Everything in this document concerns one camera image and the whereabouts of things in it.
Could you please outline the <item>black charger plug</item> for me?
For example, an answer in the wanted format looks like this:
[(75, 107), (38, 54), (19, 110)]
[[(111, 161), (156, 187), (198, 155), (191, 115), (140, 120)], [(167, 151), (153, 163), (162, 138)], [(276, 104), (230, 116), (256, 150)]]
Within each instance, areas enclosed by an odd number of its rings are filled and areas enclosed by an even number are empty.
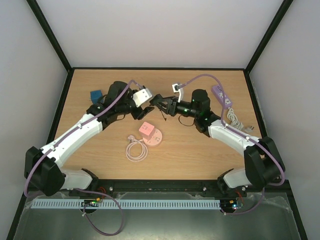
[(150, 104), (153, 106), (160, 106), (164, 102), (164, 98), (161, 94), (157, 94), (151, 101)]

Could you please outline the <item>pink cube socket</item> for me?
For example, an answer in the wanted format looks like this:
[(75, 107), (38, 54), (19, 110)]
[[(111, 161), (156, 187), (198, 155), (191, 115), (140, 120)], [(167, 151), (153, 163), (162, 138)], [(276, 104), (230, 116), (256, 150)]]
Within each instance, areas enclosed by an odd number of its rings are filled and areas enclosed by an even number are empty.
[(155, 134), (155, 126), (148, 123), (148, 122), (144, 122), (140, 128), (139, 128), (139, 133), (142, 136), (143, 139), (146, 139), (147, 141), (149, 141), (153, 135)]

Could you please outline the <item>pink round socket base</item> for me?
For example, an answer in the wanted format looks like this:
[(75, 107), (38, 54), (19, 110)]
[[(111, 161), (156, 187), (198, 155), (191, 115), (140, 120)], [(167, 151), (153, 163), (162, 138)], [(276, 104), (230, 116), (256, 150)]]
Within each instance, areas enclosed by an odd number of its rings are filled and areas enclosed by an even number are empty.
[(159, 129), (155, 128), (150, 139), (143, 138), (142, 140), (148, 147), (157, 147), (163, 140), (163, 134)]

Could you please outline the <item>dark blue cube adapter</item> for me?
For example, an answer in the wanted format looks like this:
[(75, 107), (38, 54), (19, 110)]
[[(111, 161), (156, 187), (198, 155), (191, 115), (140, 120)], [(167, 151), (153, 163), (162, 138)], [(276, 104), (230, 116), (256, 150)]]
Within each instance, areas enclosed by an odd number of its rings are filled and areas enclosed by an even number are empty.
[(102, 91), (101, 90), (94, 90), (90, 92), (90, 100), (93, 104), (96, 104), (100, 97), (102, 97)]

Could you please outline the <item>purple power strip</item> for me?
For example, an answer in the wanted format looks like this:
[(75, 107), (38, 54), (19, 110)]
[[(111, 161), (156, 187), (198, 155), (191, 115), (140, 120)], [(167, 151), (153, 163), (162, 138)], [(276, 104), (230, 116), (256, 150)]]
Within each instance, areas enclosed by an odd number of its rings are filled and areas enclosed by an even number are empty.
[(224, 109), (230, 109), (232, 107), (232, 101), (226, 94), (223, 96), (222, 89), (219, 85), (213, 85), (211, 87), (211, 92)]

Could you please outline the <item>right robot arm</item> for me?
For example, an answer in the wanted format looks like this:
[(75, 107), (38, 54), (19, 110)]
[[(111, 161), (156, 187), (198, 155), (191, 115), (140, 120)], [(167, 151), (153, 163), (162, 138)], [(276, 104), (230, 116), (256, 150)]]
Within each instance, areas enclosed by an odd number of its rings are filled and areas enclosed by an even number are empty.
[(189, 102), (177, 96), (157, 94), (150, 104), (172, 117), (177, 114), (192, 117), (200, 133), (221, 141), (244, 158), (244, 168), (232, 168), (218, 177), (218, 191), (222, 195), (229, 196), (236, 188), (245, 186), (261, 191), (273, 185), (276, 178), (284, 177), (286, 169), (275, 142), (268, 136), (259, 138), (245, 134), (222, 121), (211, 110), (211, 100), (205, 90), (194, 90)]

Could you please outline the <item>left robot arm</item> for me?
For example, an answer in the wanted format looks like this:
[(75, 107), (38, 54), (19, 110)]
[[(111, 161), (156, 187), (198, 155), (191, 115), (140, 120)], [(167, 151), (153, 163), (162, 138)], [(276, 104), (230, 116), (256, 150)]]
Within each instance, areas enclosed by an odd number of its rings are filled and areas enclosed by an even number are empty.
[(27, 150), (24, 195), (28, 195), (29, 186), (49, 197), (60, 190), (90, 190), (96, 185), (98, 178), (91, 171), (65, 169), (64, 164), (84, 143), (116, 122), (118, 116), (130, 114), (133, 119), (141, 120), (154, 109), (152, 106), (142, 108), (152, 99), (151, 91), (140, 84), (137, 89), (131, 89), (131, 84), (136, 81), (115, 81), (108, 93), (99, 97), (64, 134), (41, 148), (33, 146)]

